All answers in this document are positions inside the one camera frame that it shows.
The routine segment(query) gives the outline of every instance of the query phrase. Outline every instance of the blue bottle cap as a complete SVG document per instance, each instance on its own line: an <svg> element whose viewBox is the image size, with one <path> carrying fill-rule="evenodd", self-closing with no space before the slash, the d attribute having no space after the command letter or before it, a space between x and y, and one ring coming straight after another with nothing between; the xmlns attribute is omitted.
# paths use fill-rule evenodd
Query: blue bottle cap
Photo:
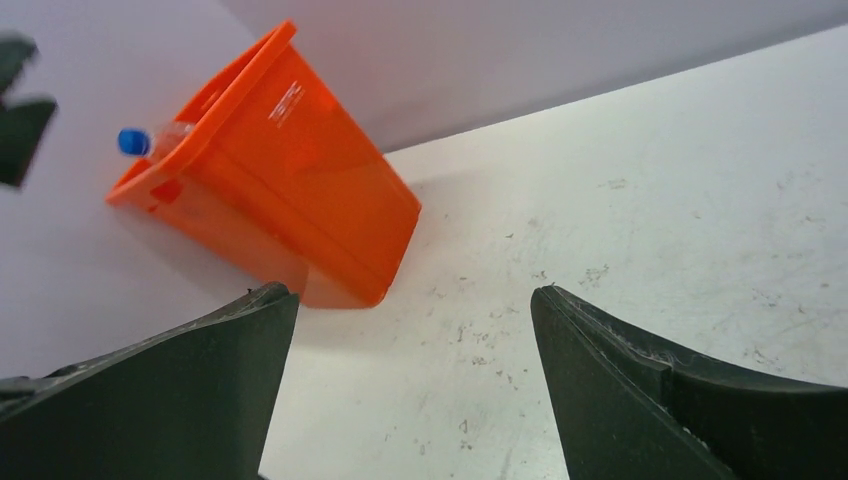
<svg viewBox="0 0 848 480"><path fill-rule="evenodd" d="M150 135L138 128L125 128L118 133L118 148L124 155L143 157L150 153Z"/></svg>

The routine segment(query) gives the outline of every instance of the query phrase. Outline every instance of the plastic bottle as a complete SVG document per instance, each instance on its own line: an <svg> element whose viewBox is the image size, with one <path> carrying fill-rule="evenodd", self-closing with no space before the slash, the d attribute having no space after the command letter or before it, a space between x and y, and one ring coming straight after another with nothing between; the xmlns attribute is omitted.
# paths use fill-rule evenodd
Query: plastic bottle
<svg viewBox="0 0 848 480"><path fill-rule="evenodd" d="M121 153L131 157L144 157L153 163L159 162L194 128L193 123L171 122L151 136L138 128L125 128L118 133L118 148Z"/></svg>

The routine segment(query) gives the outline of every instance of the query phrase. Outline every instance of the black object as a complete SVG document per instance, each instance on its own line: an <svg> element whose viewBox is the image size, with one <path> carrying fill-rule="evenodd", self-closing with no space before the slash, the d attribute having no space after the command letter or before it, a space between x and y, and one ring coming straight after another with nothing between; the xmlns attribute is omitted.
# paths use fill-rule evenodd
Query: black object
<svg viewBox="0 0 848 480"><path fill-rule="evenodd" d="M701 355L558 287L531 310L572 480L848 478L848 390Z"/></svg>
<svg viewBox="0 0 848 480"><path fill-rule="evenodd" d="M20 188L56 101L42 96L9 106L3 96L37 53L35 43L20 34L0 38L0 183Z"/></svg>
<svg viewBox="0 0 848 480"><path fill-rule="evenodd" d="M40 379L0 381L0 478L257 478L294 331L281 284Z"/></svg>

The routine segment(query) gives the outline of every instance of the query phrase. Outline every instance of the white table surface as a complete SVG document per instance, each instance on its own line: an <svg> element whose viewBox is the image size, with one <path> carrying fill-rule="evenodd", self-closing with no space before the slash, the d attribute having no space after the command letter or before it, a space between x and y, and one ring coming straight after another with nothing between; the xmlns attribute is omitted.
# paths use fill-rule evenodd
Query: white table surface
<svg viewBox="0 0 848 480"><path fill-rule="evenodd" d="M848 386L848 27L388 158L420 224L379 307L301 311L271 480L567 478L529 311L552 282Z"/></svg>

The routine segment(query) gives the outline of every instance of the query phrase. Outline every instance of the orange plastic bin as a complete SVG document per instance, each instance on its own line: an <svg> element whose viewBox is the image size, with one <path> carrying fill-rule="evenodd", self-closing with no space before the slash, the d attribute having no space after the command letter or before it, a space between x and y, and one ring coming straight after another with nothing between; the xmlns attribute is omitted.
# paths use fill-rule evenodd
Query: orange plastic bin
<svg viewBox="0 0 848 480"><path fill-rule="evenodd" d="M106 197L183 231L306 305L378 304L421 204L277 27L175 117L162 161L138 159Z"/></svg>

